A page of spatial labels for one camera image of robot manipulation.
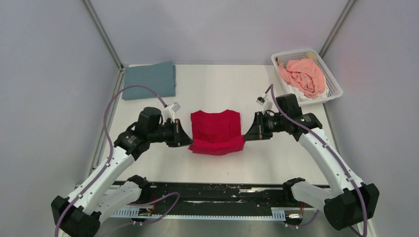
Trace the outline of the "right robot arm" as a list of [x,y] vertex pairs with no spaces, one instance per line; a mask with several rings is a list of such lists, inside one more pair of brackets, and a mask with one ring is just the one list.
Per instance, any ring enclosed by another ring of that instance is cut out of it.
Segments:
[[272,102],[267,93],[262,93],[256,101],[262,111],[255,112],[244,141],[269,140],[274,133],[288,133],[308,151],[330,187],[325,190],[303,178],[293,178],[283,183],[283,202],[288,206],[304,202],[322,211],[336,230],[372,219],[379,198],[377,186],[366,184],[350,170],[332,147],[318,118],[303,113],[294,94],[276,97]]

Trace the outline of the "red t shirt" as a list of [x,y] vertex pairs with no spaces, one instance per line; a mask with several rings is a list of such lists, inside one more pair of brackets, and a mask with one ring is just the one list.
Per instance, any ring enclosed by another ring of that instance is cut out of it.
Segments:
[[223,156],[240,152],[245,141],[241,131],[241,115],[233,110],[207,113],[202,110],[190,115],[195,154]]

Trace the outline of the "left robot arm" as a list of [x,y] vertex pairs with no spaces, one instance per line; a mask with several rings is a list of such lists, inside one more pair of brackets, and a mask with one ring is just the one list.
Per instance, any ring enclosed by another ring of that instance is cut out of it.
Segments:
[[110,155],[89,177],[66,197],[57,196],[51,203],[55,236],[63,230],[71,237],[93,237],[100,225],[115,212],[132,202],[146,204],[151,198],[151,184],[138,175],[128,178],[116,191],[105,195],[115,180],[129,168],[152,143],[168,147],[190,146],[180,119],[175,118],[177,103],[162,111],[146,107],[137,122],[111,142]]

